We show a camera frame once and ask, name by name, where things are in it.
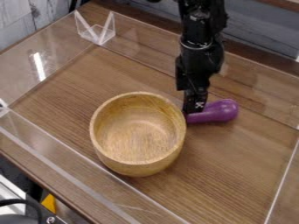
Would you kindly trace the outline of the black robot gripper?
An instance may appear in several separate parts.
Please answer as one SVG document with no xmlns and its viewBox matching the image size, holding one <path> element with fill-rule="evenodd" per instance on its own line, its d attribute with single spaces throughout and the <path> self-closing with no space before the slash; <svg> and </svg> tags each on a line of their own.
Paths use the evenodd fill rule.
<svg viewBox="0 0 299 224">
<path fill-rule="evenodd" d="M 183 112 L 194 114 L 204 109 L 210 78 L 220 71 L 224 61 L 224 45 L 218 38 L 204 45 L 180 39 L 180 50 L 180 55 L 175 59 L 176 89 L 186 90 Z"/>
</svg>

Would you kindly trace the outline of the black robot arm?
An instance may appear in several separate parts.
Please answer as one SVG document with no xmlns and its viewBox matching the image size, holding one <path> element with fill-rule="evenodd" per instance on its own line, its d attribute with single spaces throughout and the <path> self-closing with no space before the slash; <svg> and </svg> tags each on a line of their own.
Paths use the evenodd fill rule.
<svg viewBox="0 0 299 224">
<path fill-rule="evenodd" d="M 176 89 L 183 91 L 182 110 L 196 114 L 208 100 L 210 78 L 220 71 L 227 27 L 224 0 L 174 0 L 182 19 L 180 54 L 175 59 Z"/>
</svg>

